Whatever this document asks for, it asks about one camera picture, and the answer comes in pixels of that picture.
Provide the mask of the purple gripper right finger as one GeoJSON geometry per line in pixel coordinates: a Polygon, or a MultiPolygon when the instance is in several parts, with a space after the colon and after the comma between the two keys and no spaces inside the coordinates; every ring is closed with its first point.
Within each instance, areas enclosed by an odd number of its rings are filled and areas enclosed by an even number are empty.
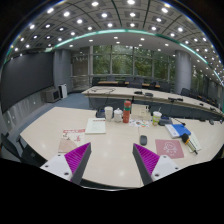
{"type": "Polygon", "coordinates": [[[133,156],[144,185],[180,170],[180,167],[167,155],[159,156],[136,143],[133,144],[133,156]]]}

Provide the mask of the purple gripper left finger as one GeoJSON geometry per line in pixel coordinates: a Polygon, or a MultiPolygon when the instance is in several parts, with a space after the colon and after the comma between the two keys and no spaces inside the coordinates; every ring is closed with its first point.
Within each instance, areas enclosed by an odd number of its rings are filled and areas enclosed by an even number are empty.
{"type": "Polygon", "coordinates": [[[57,154],[42,165],[41,169],[79,185],[90,154],[91,144],[87,143],[66,154],[57,154]]]}

